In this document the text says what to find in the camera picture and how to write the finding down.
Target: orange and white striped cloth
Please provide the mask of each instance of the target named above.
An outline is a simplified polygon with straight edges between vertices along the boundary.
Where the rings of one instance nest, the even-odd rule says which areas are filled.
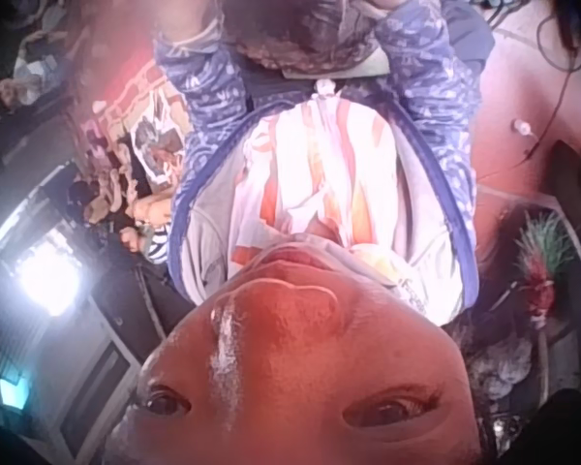
[[[318,229],[395,283],[402,276],[391,259],[398,219],[391,128],[373,109],[334,95],[331,81],[319,81],[317,90],[310,101],[264,118],[245,141],[229,278],[289,234]]]

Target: person's right eye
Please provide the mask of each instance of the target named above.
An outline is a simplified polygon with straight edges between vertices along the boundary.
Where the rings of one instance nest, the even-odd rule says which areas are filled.
[[[166,387],[154,389],[140,406],[159,417],[184,416],[192,410],[192,404],[187,399]]]

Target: bright light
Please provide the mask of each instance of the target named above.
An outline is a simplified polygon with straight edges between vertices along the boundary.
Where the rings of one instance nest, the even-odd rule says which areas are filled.
[[[30,388],[24,378],[19,378],[17,386],[12,385],[6,380],[0,380],[0,394],[2,395],[2,403],[4,405],[21,410],[26,405],[29,393]]]
[[[79,288],[76,264],[49,242],[36,247],[17,271],[23,289],[52,317],[62,315],[76,298]]]

